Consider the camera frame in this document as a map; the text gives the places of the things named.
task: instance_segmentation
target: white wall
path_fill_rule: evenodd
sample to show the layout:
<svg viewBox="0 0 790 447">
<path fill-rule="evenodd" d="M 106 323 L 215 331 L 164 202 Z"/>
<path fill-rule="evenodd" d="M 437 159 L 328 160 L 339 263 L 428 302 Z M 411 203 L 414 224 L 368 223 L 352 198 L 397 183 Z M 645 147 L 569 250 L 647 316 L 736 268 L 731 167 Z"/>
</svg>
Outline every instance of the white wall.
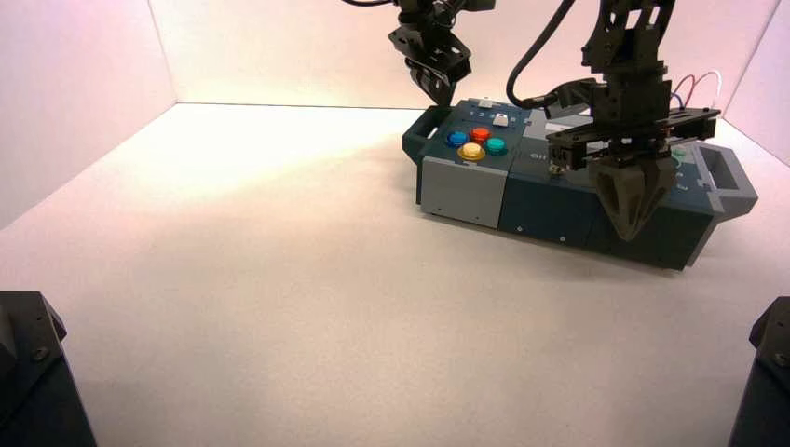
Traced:
<svg viewBox="0 0 790 447">
<path fill-rule="evenodd" d="M 727 110 L 727 120 L 790 165 L 790 2 L 783 0 Z"/>
<path fill-rule="evenodd" d="M 175 101 L 145 0 L 0 2 L 0 228 Z"/>
<path fill-rule="evenodd" d="M 676 80 L 719 69 L 726 106 L 777 0 L 679 0 L 662 47 Z M 558 0 L 499 0 L 463 13 L 457 34 L 473 51 L 473 71 L 457 98 L 504 97 L 512 65 Z M 402 58 L 387 40 L 397 9 L 350 7 L 340 0 L 151 0 L 179 100 L 424 107 Z M 579 49 L 599 2 L 579 1 L 521 80 L 523 95 L 588 75 Z M 696 95 L 707 104 L 715 82 Z"/>
</svg>

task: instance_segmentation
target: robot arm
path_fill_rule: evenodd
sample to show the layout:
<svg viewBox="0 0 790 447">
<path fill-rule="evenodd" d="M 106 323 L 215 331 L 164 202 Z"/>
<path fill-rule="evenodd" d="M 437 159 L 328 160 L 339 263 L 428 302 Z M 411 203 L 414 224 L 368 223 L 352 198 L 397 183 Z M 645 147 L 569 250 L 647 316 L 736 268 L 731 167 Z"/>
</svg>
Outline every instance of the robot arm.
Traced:
<svg viewBox="0 0 790 447">
<path fill-rule="evenodd" d="M 493 9 L 496 0 L 400 0 L 401 26 L 389 40 L 406 57 L 412 79 L 434 102 L 450 105 L 458 81 L 471 73 L 471 52 L 451 29 L 461 10 Z"/>
</svg>

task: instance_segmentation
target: white switch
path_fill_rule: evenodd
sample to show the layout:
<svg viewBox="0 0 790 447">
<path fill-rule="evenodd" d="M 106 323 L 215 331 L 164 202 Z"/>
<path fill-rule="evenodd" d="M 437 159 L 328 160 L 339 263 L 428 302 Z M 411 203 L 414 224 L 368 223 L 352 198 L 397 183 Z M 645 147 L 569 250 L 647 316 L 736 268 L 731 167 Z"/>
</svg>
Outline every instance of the white switch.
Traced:
<svg viewBox="0 0 790 447">
<path fill-rule="evenodd" d="M 499 126 L 501 128 L 506 128 L 508 126 L 508 121 L 509 121 L 509 119 L 508 119 L 507 115 L 505 115 L 505 114 L 497 114 L 497 116 L 494 117 L 494 126 Z"/>
</svg>

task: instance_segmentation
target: black cable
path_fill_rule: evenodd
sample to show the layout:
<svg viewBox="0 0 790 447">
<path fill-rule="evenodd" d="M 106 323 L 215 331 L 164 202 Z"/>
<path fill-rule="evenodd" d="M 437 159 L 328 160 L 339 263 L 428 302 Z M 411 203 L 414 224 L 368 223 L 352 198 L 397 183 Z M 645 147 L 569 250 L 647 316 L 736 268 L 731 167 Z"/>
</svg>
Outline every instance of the black cable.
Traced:
<svg viewBox="0 0 790 447">
<path fill-rule="evenodd" d="M 356 0 L 340 0 L 341 2 L 348 3 L 349 5 L 353 5 L 355 7 L 377 7 L 379 5 L 386 5 L 387 3 L 392 3 L 392 0 L 373 0 L 370 2 L 358 2 Z"/>
<path fill-rule="evenodd" d="M 535 40 L 535 43 L 532 44 L 532 47 L 530 47 L 526 51 L 526 54 L 524 54 L 521 60 L 518 61 L 518 63 L 516 64 L 515 68 L 513 68 L 513 71 L 511 72 L 511 77 L 508 78 L 508 87 L 507 87 L 508 99 L 511 100 L 513 104 L 524 109 L 537 109 L 539 107 L 545 107 L 549 105 L 550 102 L 553 102 L 551 98 L 546 98 L 542 96 L 537 98 L 529 98 L 527 100 L 519 100 L 518 98 L 516 98 L 516 95 L 513 92 L 513 90 L 515 89 L 516 80 L 524 71 L 524 68 L 526 68 L 526 66 L 529 65 L 529 62 L 531 62 L 535 58 L 535 56 L 538 55 L 540 50 L 543 49 L 543 46 L 546 45 L 546 42 L 548 42 L 549 39 L 552 38 L 552 34 L 554 34 L 554 32 L 557 31 L 557 28 L 560 26 L 560 23 L 562 23 L 563 19 L 565 18 L 565 15 L 567 15 L 568 11 L 573 6 L 575 1 L 576 0 L 563 0 L 563 3 L 561 3 L 560 6 L 557 8 L 557 11 L 554 12 L 552 19 L 549 20 L 549 23 L 546 25 L 546 28 L 544 28 L 543 32 L 540 33 L 540 36 L 538 36 L 538 39 Z"/>
</svg>

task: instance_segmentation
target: blue button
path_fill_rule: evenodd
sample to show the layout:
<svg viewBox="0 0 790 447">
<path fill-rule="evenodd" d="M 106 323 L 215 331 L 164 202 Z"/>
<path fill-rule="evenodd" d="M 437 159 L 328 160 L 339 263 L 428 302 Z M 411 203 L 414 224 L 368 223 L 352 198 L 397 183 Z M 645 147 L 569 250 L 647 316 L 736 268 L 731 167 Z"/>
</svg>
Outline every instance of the blue button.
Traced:
<svg viewBox="0 0 790 447">
<path fill-rule="evenodd" d="M 469 135 L 465 132 L 452 132 L 447 135 L 447 144 L 451 147 L 461 147 L 469 142 Z"/>
<path fill-rule="evenodd" d="M 492 156 L 504 156 L 508 153 L 505 141 L 501 138 L 489 138 L 485 142 L 485 150 Z"/>
</svg>

